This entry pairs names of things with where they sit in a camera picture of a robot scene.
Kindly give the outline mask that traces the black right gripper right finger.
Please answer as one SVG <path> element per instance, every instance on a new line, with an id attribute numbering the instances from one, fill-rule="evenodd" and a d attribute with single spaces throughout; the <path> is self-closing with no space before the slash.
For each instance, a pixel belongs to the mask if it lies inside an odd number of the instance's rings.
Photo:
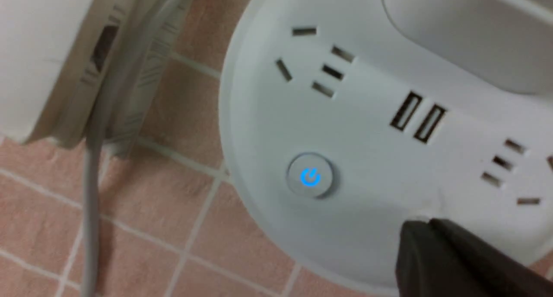
<path id="1" fill-rule="evenodd" d="M 492 297 L 550 297 L 552 282 L 451 220 L 435 218 L 430 227 L 443 237 L 465 268 Z"/>

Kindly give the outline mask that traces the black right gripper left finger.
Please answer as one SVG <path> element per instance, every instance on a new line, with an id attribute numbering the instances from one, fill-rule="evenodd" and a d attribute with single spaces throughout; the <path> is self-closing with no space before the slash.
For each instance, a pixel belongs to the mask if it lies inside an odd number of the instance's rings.
<path id="1" fill-rule="evenodd" d="M 405 221 L 395 277 L 401 297 L 488 297 L 452 248 L 427 222 Z"/>

